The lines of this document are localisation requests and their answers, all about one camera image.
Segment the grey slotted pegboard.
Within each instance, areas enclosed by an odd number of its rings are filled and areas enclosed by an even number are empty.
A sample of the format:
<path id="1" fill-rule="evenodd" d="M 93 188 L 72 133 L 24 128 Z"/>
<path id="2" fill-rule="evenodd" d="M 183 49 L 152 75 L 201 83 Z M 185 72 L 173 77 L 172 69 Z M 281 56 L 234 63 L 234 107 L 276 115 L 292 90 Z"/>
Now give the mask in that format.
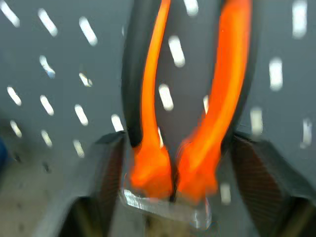
<path id="1" fill-rule="evenodd" d="M 133 0 L 0 0 L 0 237 L 33 237 L 92 144 L 123 118 L 121 57 Z M 261 34 L 238 131 L 256 124 L 316 188 L 316 0 L 260 0 Z"/>

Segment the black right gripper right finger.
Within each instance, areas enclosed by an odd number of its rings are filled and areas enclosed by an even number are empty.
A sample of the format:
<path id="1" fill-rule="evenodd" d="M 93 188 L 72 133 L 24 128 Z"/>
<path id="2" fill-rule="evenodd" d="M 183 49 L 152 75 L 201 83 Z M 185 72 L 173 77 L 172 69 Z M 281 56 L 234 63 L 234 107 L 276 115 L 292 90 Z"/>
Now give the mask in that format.
<path id="1" fill-rule="evenodd" d="M 316 237 L 316 188 L 271 142 L 236 133 L 231 158 L 260 237 Z"/>

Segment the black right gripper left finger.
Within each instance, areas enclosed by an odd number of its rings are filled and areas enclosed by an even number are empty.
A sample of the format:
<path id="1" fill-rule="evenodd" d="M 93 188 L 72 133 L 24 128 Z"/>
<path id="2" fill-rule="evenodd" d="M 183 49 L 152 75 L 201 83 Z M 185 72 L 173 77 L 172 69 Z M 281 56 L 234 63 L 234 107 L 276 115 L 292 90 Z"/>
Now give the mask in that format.
<path id="1" fill-rule="evenodd" d="M 33 237 L 107 237 L 121 186 L 126 134 L 102 136 L 49 202 Z"/>

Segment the orange and black handled pliers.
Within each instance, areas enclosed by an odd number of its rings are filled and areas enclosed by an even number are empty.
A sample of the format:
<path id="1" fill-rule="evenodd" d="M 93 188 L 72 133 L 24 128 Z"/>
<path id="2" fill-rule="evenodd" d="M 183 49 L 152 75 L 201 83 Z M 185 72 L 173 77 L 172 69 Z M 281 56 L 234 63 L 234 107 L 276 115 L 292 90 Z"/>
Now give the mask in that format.
<path id="1" fill-rule="evenodd" d="M 127 204 L 197 229 L 211 224 L 207 196 L 217 191 L 216 169 L 246 102 L 259 37 L 257 0 L 223 0 L 209 109 L 172 167 L 160 142 L 155 80 L 171 0 L 134 0 L 122 59 L 122 104 L 134 154 L 123 190 Z"/>

